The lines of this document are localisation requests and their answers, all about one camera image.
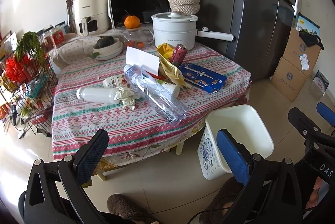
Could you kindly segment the white plastic bottle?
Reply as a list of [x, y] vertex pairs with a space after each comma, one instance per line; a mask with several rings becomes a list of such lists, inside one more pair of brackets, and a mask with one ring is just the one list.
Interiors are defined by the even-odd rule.
[[110, 87], [85, 87], [76, 91], [80, 100], [94, 103], [119, 104], [120, 99], [115, 99], [117, 89]]

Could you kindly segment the white tissue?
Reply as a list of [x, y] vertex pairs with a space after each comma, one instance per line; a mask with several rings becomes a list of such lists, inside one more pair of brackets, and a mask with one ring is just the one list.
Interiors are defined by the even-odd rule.
[[126, 87], [117, 87], [115, 90], [114, 101], [120, 101], [123, 104], [123, 109], [129, 108], [130, 110], [135, 109], [136, 100], [140, 98], [140, 95], [135, 93], [132, 89]]

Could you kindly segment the blue cookie box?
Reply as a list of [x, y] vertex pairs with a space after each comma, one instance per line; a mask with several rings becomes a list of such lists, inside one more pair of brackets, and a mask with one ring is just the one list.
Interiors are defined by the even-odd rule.
[[204, 67], [184, 63], [179, 67], [184, 80], [210, 94], [218, 92], [225, 86], [227, 77]]

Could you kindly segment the white nut snack packet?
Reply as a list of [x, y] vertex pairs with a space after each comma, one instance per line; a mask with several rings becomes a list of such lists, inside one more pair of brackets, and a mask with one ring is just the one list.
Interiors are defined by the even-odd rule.
[[107, 77], [103, 81], [103, 87], [109, 87], [109, 88], [117, 88], [117, 87], [130, 88], [130, 85], [126, 81], [124, 74], [119, 74], [119, 75], [113, 75], [113, 76]]

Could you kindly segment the clear plastic water bottle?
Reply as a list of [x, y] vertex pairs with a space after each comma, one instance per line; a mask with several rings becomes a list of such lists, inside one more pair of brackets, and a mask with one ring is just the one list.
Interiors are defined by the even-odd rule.
[[124, 76], [131, 88], [145, 98], [166, 122], [177, 125], [185, 118], [188, 108], [144, 69], [125, 65]]

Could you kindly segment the small white yogurt bottle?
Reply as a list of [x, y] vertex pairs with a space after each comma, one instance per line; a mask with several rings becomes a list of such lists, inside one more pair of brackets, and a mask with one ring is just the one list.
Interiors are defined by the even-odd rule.
[[180, 88], [177, 85], [165, 81], [159, 81], [159, 84], [167, 91], [166, 95], [169, 99], [178, 97]]

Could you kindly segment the yellow snack wrapper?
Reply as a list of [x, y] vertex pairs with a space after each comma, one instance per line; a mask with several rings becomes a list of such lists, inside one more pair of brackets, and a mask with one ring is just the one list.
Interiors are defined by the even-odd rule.
[[167, 43], [163, 43], [158, 46], [157, 52], [160, 58], [159, 72], [179, 88], [190, 89], [192, 88], [192, 85], [184, 80], [184, 77], [179, 68], [171, 64], [169, 61], [173, 51], [174, 48]]

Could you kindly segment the red soda can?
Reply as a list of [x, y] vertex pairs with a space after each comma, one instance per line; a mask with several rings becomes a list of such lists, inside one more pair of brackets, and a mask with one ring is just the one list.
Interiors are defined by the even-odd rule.
[[172, 56], [169, 58], [169, 62], [176, 66], [179, 67], [182, 63], [184, 58], [187, 55], [187, 48], [182, 45], [182, 44], [177, 44], [177, 46], [174, 48]]

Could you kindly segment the white paper card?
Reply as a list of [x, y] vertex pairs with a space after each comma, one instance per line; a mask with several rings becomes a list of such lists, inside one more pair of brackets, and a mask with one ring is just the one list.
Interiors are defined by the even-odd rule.
[[159, 75], [160, 58], [143, 50], [128, 46], [126, 48], [125, 63], [143, 68], [155, 76]]

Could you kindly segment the lower cardboard box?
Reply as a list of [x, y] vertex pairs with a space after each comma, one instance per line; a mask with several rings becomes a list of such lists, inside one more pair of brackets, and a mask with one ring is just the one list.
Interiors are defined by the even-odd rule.
[[293, 102], [306, 80], [307, 77], [299, 69], [281, 57], [270, 83]]

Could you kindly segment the blue book on box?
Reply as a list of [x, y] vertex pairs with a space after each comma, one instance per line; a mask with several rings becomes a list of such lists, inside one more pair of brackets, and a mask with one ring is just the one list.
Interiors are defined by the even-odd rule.
[[305, 30], [306, 32], [317, 36], [320, 35], [320, 26], [302, 15], [301, 13], [296, 16], [295, 29], [297, 31]]

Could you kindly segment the dark green squash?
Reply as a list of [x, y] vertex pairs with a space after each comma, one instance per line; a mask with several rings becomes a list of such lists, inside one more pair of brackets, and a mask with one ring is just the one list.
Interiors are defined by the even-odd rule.
[[101, 36], [97, 43], [93, 46], [94, 49], [101, 49], [111, 46], [115, 43], [115, 39], [111, 36]]

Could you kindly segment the glass teapot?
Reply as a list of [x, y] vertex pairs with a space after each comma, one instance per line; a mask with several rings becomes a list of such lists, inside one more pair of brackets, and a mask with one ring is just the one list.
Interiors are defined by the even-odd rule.
[[136, 46], [133, 48], [137, 48], [137, 42], [144, 42], [145, 43], [145, 47], [149, 46], [149, 44], [151, 44], [154, 41], [154, 34], [152, 31], [148, 30], [148, 29], [143, 29], [141, 26], [134, 28], [134, 29], [126, 29], [125, 31], [121, 31], [121, 41], [123, 42], [123, 45], [125, 48], [127, 48], [125, 46], [125, 43], [127, 41], [135, 41], [136, 42]]

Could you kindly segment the grey refrigerator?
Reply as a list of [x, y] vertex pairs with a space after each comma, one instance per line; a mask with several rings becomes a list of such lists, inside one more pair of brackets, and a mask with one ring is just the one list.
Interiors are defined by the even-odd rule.
[[200, 0], [197, 27], [233, 35], [196, 41], [233, 60], [253, 80], [273, 75], [289, 39], [295, 0]]

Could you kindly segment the large orange tangerine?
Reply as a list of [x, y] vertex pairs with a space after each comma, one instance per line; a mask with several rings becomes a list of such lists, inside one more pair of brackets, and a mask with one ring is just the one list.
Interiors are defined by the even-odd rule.
[[124, 19], [124, 26], [127, 29], [134, 29], [140, 26], [140, 19], [135, 15], [130, 15], [128, 11], [126, 11], [127, 16]]

